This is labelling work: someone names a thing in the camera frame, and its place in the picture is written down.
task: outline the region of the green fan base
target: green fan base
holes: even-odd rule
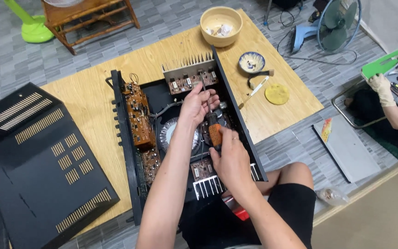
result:
[[[28,43],[43,43],[52,40],[55,36],[44,25],[46,20],[43,15],[32,16],[35,20],[32,24],[23,23],[21,26],[21,35],[25,42]]]

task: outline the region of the ventilation slot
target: ventilation slot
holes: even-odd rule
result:
[[[52,146],[52,151],[53,151],[53,154],[54,154],[55,156],[59,156],[59,155],[61,155],[61,153],[63,153],[65,150],[64,150],[64,147],[63,147],[63,145],[61,144],[61,142],[59,142],[59,143],[57,143],[57,144],[55,144],[55,145]]]
[[[33,137],[36,133],[42,131],[47,128],[49,125],[61,119],[64,115],[61,112],[61,109],[58,109],[49,115],[43,117],[40,121],[32,124],[29,128],[21,131],[20,133],[15,135],[16,142],[21,144],[25,142],[27,139]]]
[[[42,108],[50,105],[52,101],[49,99],[44,99],[43,101],[39,102],[38,104],[34,105],[33,107],[29,108],[27,111],[21,113],[20,115],[16,116],[12,120],[8,121],[4,125],[0,127],[0,129],[7,131],[8,129],[14,127],[15,125],[21,123],[26,118],[32,116],[36,112],[40,111]]]
[[[80,160],[83,156],[85,156],[85,152],[82,149],[81,146],[77,147],[72,151],[73,156],[75,157],[75,160],[78,161]]]
[[[1,112],[0,113],[0,123],[3,122],[4,120],[8,119],[9,117],[14,115],[15,113],[19,112],[23,108],[27,107],[31,103],[33,103],[36,100],[40,99],[41,97],[42,97],[42,95],[40,95],[39,93],[33,93],[29,97],[27,97],[27,98],[21,100],[20,102],[18,102],[16,105],[14,105],[14,106],[10,107],[9,109]]]
[[[70,160],[69,155],[65,155],[63,158],[59,159],[58,163],[62,170],[72,165],[72,161]]]
[[[64,140],[67,143],[67,146],[69,146],[69,148],[78,143],[78,139],[76,139],[75,134],[71,134],[70,136],[66,137]]]
[[[93,166],[91,165],[91,162],[90,162],[88,159],[85,160],[84,162],[82,162],[82,163],[79,165],[79,167],[80,167],[80,169],[81,169],[81,171],[82,171],[83,174],[86,174],[86,173],[88,173],[90,170],[93,169]]]
[[[98,195],[88,201],[86,204],[78,208],[75,212],[71,213],[67,218],[65,218],[61,223],[56,226],[58,233],[63,232],[69,226],[73,225],[81,217],[86,215],[88,212],[92,211],[97,207],[97,203],[110,201],[111,197],[108,194],[107,189],[102,190]]]
[[[65,174],[65,177],[67,178],[67,181],[69,181],[70,185],[79,179],[76,169],[70,170],[67,174]]]

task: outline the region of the knee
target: knee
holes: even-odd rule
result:
[[[310,168],[301,162],[290,163],[281,169],[281,175],[286,175],[290,182],[305,185],[314,189],[313,175]]]

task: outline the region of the glove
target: glove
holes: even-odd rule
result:
[[[367,83],[379,95],[382,107],[396,105],[391,93],[391,82],[383,74],[369,78]]]

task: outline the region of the blue and white bowl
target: blue and white bowl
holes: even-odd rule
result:
[[[239,58],[239,66],[249,74],[258,73],[265,66],[265,59],[259,53],[246,52]]]

